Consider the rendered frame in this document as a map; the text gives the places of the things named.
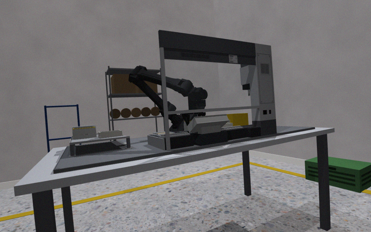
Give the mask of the yellow waste bin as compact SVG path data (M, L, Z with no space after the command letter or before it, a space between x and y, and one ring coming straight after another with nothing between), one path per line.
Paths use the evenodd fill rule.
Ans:
M249 125L248 124L248 113L236 113L236 114L227 114L228 123L233 123L233 126L238 125Z

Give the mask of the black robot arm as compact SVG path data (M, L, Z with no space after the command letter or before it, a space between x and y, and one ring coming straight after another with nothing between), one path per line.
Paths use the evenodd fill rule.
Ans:
M164 108L163 108L163 100L153 91L150 86L148 86L145 81L149 81L155 83L157 85L162 86L161 75L148 72L146 67L144 66L137 66L130 74L129 74L129 82L138 86L160 109L161 115L164 117ZM177 114L168 114L169 120L173 124L172 128L178 128L181 122L184 120L182 115Z

